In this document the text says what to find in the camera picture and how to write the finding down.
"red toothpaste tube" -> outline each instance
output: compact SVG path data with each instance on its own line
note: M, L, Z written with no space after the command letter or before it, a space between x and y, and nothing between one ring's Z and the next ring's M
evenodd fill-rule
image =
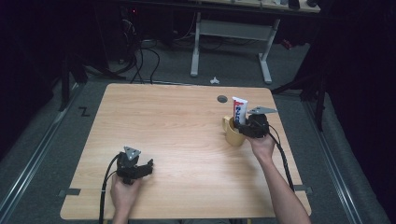
M236 123L246 124L248 101L233 97L233 119Z

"yellow mug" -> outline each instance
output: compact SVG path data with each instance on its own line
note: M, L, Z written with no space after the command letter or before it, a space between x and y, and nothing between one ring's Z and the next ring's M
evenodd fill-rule
M225 132L225 140L233 147L242 146L246 137L234 128L233 117L224 116L222 119L222 126Z

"right hand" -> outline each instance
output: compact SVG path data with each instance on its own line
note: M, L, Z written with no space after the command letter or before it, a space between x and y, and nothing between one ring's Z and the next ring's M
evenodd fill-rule
M257 159L264 161L272 159L275 141L269 134L262 138L247 137L247 140L250 142L253 154Z

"gray carpet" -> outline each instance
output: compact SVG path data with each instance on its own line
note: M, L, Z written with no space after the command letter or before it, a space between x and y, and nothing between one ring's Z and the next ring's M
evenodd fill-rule
M259 45L260 43L254 43L243 47L257 51L260 49ZM203 47L214 48L216 46L216 43L212 43ZM220 86L274 89L292 81L309 48L306 45L286 50L282 46L274 45L268 58L274 82L271 86L267 86L263 83L256 54L247 54L242 50L240 52L235 50L236 47L235 44L229 44L222 45L216 50L203 49L199 76L190 77L191 46L169 48L158 44L153 49L159 53L161 62L153 80L211 85L210 79L216 77L220 81ZM144 63L141 76L143 79L149 79L157 58L148 50L143 50L143 53ZM120 65L112 64L113 69L117 67ZM134 72L133 69L123 75L130 80ZM59 196L59 192L62 189L68 189L70 185L106 85L112 82L115 81L106 77L90 76L89 82L70 106L52 139L48 154L15 207L8 223L97 223L96 220L62 220L59 214L64 198ZM45 131L56 118L57 109L61 105L59 86L54 90L55 97L52 101L36 114L14 148L1 162L0 177L3 181L0 196L2 198L7 196L10 187L33 155ZM312 189L312 192L308 194L313 211L311 219L313 223L349 223L325 165L315 128L310 124L311 118L295 93L295 91L288 91L276 95L275 100L303 183ZM88 117L82 116L81 107L87 108ZM359 208L362 223L389 223L353 157L328 98L323 128L332 154ZM254 219L253 223L276 223L276 221L274 218L258 218Z

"aluminum rail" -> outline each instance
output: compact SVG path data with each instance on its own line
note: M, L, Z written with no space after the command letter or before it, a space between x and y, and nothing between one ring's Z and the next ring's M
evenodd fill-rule
M16 208L18 202L20 201L23 193L26 191L35 172L38 170L41 162L44 160L47 152L50 150L50 145L52 143L52 138L56 134L58 128L60 127L64 116L66 115L70 105L74 102L77 96L81 93L83 85L75 84L72 88L72 96L68 105L63 111L60 111L55 120L51 123L47 129L41 142L38 144L32 158L28 161L27 165L10 188L6 198L0 204L0 223L8 223L14 209Z
M356 208L355 203L353 202L349 188L347 187L347 184L344 181L344 178L342 177L340 170L338 169L334 157L332 156L332 152L330 151L330 147L327 144L326 138L323 132L321 132L318 129L318 126L315 123L314 108L312 108L312 105L309 104L309 102L303 102L303 107L305 109L305 112L310 117L309 121L312 127L315 129L315 133L317 134L317 138L321 144L321 149L322 149L323 157L325 159L326 166L329 170L330 177L332 178L332 182L334 183L341 204L344 207L346 216L349 219L349 223L354 223L354 224L363 223L361 220L361 216L359 215L358 209Z

